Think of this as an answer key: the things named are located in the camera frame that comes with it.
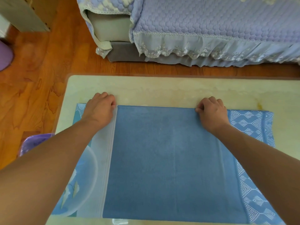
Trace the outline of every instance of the person's left hand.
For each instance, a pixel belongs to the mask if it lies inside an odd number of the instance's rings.
[[[98,131],[110,123],[115,107],[116,101],[113,95],[107,92],[96,93],[87,102],[81,121],[87,121]]]

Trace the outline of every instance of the person's left arm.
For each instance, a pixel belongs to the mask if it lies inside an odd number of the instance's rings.
[[[92,137],[116,106],[106,92],[88,101],[82,119],[0,170],[0,224],[45,224]]]

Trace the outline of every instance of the table top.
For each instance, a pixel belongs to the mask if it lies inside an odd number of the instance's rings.
[[[96,92],[104,91],[114,94],[118,105],[193,108],[203,97],[215,96],[228,109],[272,111],[276,148],[300,159],[300,81],[73,75],[68,79],[55,133],[72,125],[77,103],[86,103]],[[47,222],[48,225],[116,223],[112,219],[60,216],[50,216]],[[145,220],[128,220],[128,223],[182,224]]]

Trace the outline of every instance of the white wall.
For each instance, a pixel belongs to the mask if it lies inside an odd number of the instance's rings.
[[[2,15],[0,15],[0,38],[5,37],[10,23]]]

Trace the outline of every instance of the forearm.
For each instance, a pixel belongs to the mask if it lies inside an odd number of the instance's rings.
[[[247,174],[287,224],[300,214],[300,161],[230,125],[214,135],[241,163]]]
[[[79,121],[1,170],[0,224],[46,223],[96,131]]]

